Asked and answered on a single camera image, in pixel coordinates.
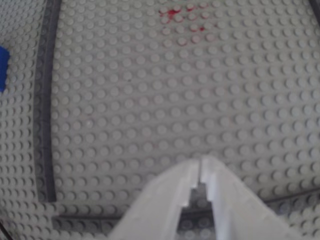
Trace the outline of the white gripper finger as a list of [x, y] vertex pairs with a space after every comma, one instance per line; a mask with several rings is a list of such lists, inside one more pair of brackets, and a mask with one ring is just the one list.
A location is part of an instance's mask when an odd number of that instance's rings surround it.
[[201, 182], [212, 205], [216, 239], [300, 239], [298, 231], [279, 218], [217, 158], [201, 159]]
[[151, 180], [108, 235], [110, 240], [173, 240], [181, 212], [199, 184], [200, 161], [191, 159]]

